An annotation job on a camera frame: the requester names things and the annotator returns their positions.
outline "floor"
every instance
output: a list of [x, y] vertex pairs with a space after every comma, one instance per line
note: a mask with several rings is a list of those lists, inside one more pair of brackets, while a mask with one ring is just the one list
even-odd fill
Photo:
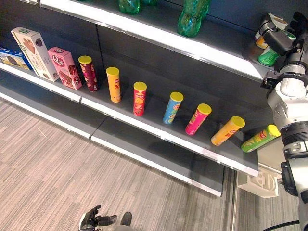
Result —
[[[0, 231], [77, 230], [97, 204], [102, 216], [119, 216], [116, 224], [132, 212], [136, 231], [229, 231], [234, 173], [226, 168], [216, 197], [0, 99]], [[234, 230], [298, 219], [296, 198], [280, 195], [239, 190]]]

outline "gray shelf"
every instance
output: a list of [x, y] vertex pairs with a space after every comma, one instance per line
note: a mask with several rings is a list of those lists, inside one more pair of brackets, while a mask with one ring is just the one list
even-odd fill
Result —
[[3, 71], [0, 97], [88, 139], [106, 119], [101, 113]]
[[51, 92], [64, 96], [72, 101], [80, 102], [81, 97], [77, 94], [76, 90], [64, 86], [60, 79], [55, 82], [41, 78], [35, 74], [32, 70], [25, 70], [19, 67], [13, 67], [0, 63], [0, 69], [7, 73], [13, 74], [19, 78], [22, 78], [28, 82], [34, 83], [40, 87], [43, 87]]
[[222, 194], [224, 166], [130, 125], [107, 118], [91, 140], [211, 194]]
[[202, 62], [261, 82], [268, 68], [260, 65], [253, 36], [205, 20], [195, 38], [177, 34], [181, 7], [159, 1], [144, 6], [135, 16], [119, 11], [114, 0], [41, 0], [44, 8], [75, 16], [101, 26], [143, 39]]
[[138, 117], [132, 113], [132, 89], [121, 86], [121, 92], [122, 101], [113, 103], [110, 101], [109, 90], [106, 86], [101, 86], [101, 89], [97, 92], [89, 92], [86, 86], [78, 91], [82, 97], [81, 103], [92, 109], [232, 169], [253, 176], [258, 175], [257, 152], [246, 154], [240, 149], [243, 142], [243, 134], [240, 131], [237, 132], [236, 136], [216, 147], [211, 143], [210, 139], [218, 131], [220, 124], [207, 119], [194, 136], [189, 136], [184, 130], [191, 119], [191, 113], [180, 108], [173, 123], [165, 125], [163, 116], [167, 106], [166, 103], [161, 102], [154, 96], [147, 95], [145, 112], [143, 116]]

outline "green bottle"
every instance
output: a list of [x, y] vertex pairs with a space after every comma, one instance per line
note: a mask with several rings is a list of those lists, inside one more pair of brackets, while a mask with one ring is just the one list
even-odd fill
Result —
[[156, 6], [158, 0], [143, 0], [143, 3], [146, 5]]
[[210, 0], [185, 0], [179, 17], [178, 33], [187, 37], [197, 36], [202, 19], [209, 9]]
[[119, 0], [119, 7], [122, 13], [135, 15], [140, 8], [140, 0]]
[[[288, 31], [284, 33], [289, 37], [290, 40], [294, 41], [296, 36]], [[277, 54], [272, 48], [267, 47], [262, 54], [258, 56], [258, 61], [264, 66], [274, 66], [279, 54]]]

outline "pink box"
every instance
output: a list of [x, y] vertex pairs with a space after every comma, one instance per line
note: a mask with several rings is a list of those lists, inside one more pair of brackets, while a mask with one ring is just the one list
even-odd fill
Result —
[[79, 89], [82, 86], [71, 52], [58, 47], [49, 49], [48, 54], [63, 85]]

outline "black cable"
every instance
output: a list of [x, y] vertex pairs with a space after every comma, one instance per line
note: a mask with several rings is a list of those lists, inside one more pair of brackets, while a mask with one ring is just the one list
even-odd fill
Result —
[[275, 229], [278, 229], [278, 228], [281, 228], [281, 227], [285, 227], [285, 226], [289, 226], [289, 225], [296, 225], [296, 224], [299, 224], [299, 220], [294, 220], [294, 221], [286, 222], [286, 223], [283, 223], [283, 224], [280, 224], [280, 225], [275, 225], [275, 226], [269, 227], [267, 229], [264, 229], [263, 231], [275, 230]]

